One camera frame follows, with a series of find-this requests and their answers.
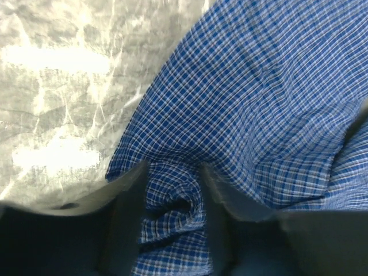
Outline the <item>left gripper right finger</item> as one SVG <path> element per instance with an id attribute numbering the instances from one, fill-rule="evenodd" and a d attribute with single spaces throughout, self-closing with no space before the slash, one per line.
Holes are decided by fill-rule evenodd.
<path id="1" fill-rule="evenodd" d="M 201 166 L 214 275 L 366 275 L 367 212 L 270 209 Z"/>

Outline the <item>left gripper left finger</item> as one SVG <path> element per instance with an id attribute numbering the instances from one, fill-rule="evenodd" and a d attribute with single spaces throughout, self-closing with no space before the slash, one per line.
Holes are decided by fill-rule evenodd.
<path id="1" fill-rule="evenodd" d="M 139 254 L 148 163 L 51 208 L 1 202 L 2 275 L 130 275 Z"/>

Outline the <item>blue plaid long sleeve shirt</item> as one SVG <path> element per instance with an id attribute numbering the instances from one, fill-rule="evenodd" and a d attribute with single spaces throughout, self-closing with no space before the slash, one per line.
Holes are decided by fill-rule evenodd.
<path id="1" fill-rule="evenodd" d="M 147 159 L 132 275 L 209 275 L 197 165 L 272 209 L 367 209 L 366 1 L 217 1 L 150 85 L 109 164 Z"/>

